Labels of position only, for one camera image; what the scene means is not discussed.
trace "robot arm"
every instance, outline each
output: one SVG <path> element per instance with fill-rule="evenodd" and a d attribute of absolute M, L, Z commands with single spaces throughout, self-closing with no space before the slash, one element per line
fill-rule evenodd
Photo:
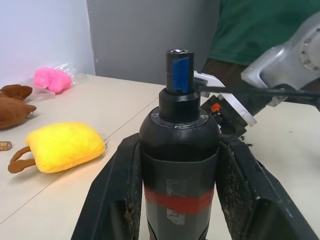
<path fill-rule="evenodd" d="M 214 76 L 194 73 L 198 84 L 224 87 Z M 284 44 L 272 47 L 241 73 L 238 89 L 300 90 L 320 78 L 320 12 L 308 18 Z M 286 100 L 285 96 L 265 97 L 223 93 L 212 96 L 203 106 L 221 126 L 222 132 L 240 136 L 247 125 L 257 123 L 254 116 L 266 105 L 275 107 Z M 304 103 L 320 109 L 318 99 Z"/>

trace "white wall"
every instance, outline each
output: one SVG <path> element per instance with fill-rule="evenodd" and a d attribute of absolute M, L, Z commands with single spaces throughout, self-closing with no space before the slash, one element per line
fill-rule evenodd
<path fill-rule="evenodd" d="M 1 1 L 0 87 L 62 63 L 95 73 L 86 0 Z"/>

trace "plastic bag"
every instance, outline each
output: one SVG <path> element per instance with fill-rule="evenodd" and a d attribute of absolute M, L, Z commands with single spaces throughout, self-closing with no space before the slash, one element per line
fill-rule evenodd
<path fill-rule="evenodd" d="M 70 63 L 64 63 L 53 68 L 64 71 L 71 77 L 71 85 L 67 89 L 82 84 L 87 80 L 87 76 L 84 73 L 77 72 L 73 65 Z M 21 83 L 22 85 L 30 86 L 33 89 L 32 94 L 25 100 L 26 102 L 40 102 L 53 99 L 56 96 L 56 93 L 48 90 L 47 88 L 34 86 L 33 82 L 34 78 L 31 77 L 26 82 Z"/>

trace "orange part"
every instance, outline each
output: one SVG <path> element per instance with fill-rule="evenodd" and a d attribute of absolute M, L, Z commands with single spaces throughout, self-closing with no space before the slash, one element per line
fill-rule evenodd
<path fill-rule="evenodd" d="M 219 112 L 220 109 L 221 109 L 221 106 L 220 106 L 220 104 L 217 103 L 217 102 L 216 102 L 215 104 L 213 104 L 212 107 L 211 107 L 211 111 L 212 111 L 213 113 Z"/>

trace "metal bolt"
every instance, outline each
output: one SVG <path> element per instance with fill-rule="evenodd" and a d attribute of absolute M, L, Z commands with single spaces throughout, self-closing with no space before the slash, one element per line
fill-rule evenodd
<path fill-rule="evenodd" d="M 311 43 L 311 38 L 308 38 L 304 41 L 304 45 L 308 46 Z"/>

